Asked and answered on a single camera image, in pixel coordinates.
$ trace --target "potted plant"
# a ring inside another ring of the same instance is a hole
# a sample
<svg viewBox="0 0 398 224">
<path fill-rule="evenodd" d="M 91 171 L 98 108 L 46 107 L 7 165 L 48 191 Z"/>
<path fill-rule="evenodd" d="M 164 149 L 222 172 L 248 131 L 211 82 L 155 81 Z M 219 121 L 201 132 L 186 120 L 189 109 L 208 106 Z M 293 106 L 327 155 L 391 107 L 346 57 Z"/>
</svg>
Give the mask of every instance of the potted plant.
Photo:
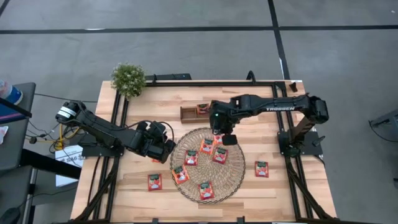
<svg viewBox="0 0 398 224">
<path fill-rule="evenodd" d="M 146 85 L 145 71 L 140 65 L 130 65 L 128 63 L 119 63 L 113 69 L 111 86 L 119 93 L 130 99 L 139 96 L 143 87 Z"/>
</svg>

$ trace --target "wooden table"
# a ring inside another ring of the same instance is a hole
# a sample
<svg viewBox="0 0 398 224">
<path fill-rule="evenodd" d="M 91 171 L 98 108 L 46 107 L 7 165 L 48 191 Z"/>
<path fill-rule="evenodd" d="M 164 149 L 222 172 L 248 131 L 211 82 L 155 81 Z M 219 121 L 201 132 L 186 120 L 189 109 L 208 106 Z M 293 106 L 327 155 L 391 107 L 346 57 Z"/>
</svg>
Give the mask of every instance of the wooden table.
<svg viewBox="0 0 398 224">
<path fill-rule="evenodd" d="M 288 88 L 288 95 L 305 93 L 303 83 L 298 82 L 297 88 L 296 93 Z M 209 126 L 206 123 L 181 124 L 180 106 L 195 106 L 209 103 L 211 100 L 229 101 L 231 97 L 245 93 L 272 97 L 272 90 L 267 86 L 149 87 L 141 96 L 130 100 L 126 124 L 143 119 L 166 121 L 172 125 L 177 142 L 185 133 Z M 96 108 L 98 116 L 111 119 L 115 94 L 110 82 L 103 82 Z M 121 119 L 122 106 L 123 98 L 119 105 L 118 122 Z M 289 127 L 285 113 L 283 114 L 285 127 Z M 302 117 L 301 113 L 293 113 L 295 125 Z M 285 161 L 279 154 L 276 136 L 278 130 L 276 113 L 262 113 L 243 119 L 241 124 L 234 128 L 234 134 L 237 135 L 246 158 L 246 175 L 242 186 L 232 197 L 215 205 L 198 204 L 185 198 L 173 183 L 169 162 L 153 163 L 148 157 L 126 151 L 119 166 L 111 221 L 149 222 L 152 218 L 159 218 L 160 222 L 235 222 L 236 218 L 241 216 L 245 216 L 247 222 L 294 221 Z M 254 176 L 254 161 L 258 160 L 269 162 L 269 178 Z M 302 156 L 302 160 L 309 191 L 325 211 L 335 217 L 323 164 L 314 156 Z M 86 207 L 95 162 L 96 158 L 92 157 L 84 163 L 71 218 L 78 216 Z M 96 184 L 100 178 L 101 163 L 102 159 L 95 177 Z M 158 173 L 162 174 L 163 190 L 148 192 L 147 175 Z M 302 194 L 299 189 L 297 192 L 302 216 L 306 217 Z M 100 218 L 104 217 L 106 198 L 107 195 L 101 203 Z"/>
</svg>

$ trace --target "gray floor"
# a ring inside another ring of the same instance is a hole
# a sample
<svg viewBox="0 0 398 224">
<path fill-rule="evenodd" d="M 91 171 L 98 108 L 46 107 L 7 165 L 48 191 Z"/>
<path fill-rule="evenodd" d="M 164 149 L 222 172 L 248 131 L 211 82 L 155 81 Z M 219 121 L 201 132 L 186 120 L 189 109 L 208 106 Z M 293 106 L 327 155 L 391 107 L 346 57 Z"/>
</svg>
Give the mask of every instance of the gray floor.
<svg viewBox="0 0 398 224">
<path fill-rule="evenodd" d="M 277 0 L 280 26 L 398 24 L 395 0 Z M 92 29 L 176 26 L 270 26 L 267 1 L 11 0 L 4 29 Z M 326 100 L 330 121 L 318 126 L 338 216 L 396 223 L 396 143 L 372 133 L 368 120 L 398 108 L 398 30 L 283 31 L 294 80 Z M 140 34 L 0 35 L 0 77 L 36 82 L 37 92 L 82 100 L 98 97 L 119 62 L 153 73 L 191 73 L 194 79 L 282 79 L 273 31 Z M 35 97 L 33 123 L 55 125 L 63 101 Z M 378 129 L 398 140 L 388 126 Z M 26 145 L 47 154 L 48 145 Z M 37 207 L 34 223 L 68 218 L 73 200 Z"/>
</svg>

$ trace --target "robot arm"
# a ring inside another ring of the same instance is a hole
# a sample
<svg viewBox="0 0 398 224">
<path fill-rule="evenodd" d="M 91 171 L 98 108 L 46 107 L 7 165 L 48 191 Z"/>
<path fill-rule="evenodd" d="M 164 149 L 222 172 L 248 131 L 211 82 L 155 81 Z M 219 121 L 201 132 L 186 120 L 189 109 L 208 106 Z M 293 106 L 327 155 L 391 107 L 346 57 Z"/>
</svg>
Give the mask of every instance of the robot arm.
<svg viewBox="0 0 398 224">
<path fill-rule="evenodd" d="M 84 129 L 96 138 L 101 147 L 125 147 L 140 156 L 149 156 L 161 163 L 167 160 L 175 147 L 172 140 L 167 140 L 165 126 L 161 123 L 154 121 L 148 129 L 144 121 L 140 122 L 135 130 L 120 128 L 93 114 L 80 101 L 64 103 L 55 118 L 61 124 Z"/>
<path fill-rule="evenodd" d="M 299 111 L 305 115 L 294 129 L 289 130 L 291 143 L 302 141 L 304 134 L 315 124 L 322 124 L 329 119 L 325 101 L 316 96 L 261 98 L 257 95 L 241 95 L 231 98 L 229 103 L 211 102 L 210 127 L 213 134 L 225 134 L 228 137 L 242 118 L 275 111 Z"/>
</svg>

